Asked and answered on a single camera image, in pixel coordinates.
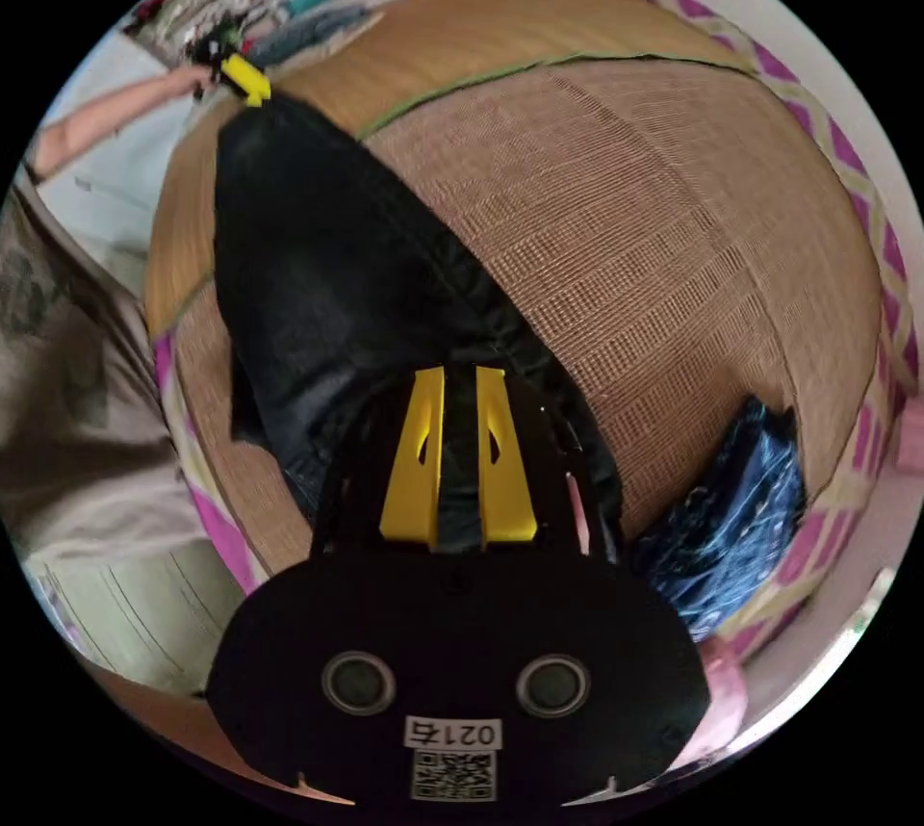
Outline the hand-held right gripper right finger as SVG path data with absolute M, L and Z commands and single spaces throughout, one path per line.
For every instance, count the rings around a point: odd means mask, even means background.
M 478 511 L 484 546 L 528 544 L 537 532 L 517 429 L 501 369 L 475 369 Z

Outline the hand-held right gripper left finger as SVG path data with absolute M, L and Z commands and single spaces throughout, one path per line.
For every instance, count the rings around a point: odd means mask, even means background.
M 444 369 L 417 371 L 379 521 L 379 531 L 390 543 L 438 542 L 444 402 Z

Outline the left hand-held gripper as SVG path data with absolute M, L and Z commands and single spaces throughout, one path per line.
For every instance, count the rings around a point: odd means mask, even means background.
M 212 28 L 186 43 L 186 57 L 210 69 L 214 81 L 229 85 L 248 107 L 261 107 L 271 98 L 268 77 L 242 55 L 238 28 Z

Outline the person's left hand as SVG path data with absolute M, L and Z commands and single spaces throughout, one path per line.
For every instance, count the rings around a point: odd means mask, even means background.
M 216 84 L 212 69 L 206 65 L 181 65 L 168 77 L 170 96 L 174 99 L 191 97 L 200 100 Z

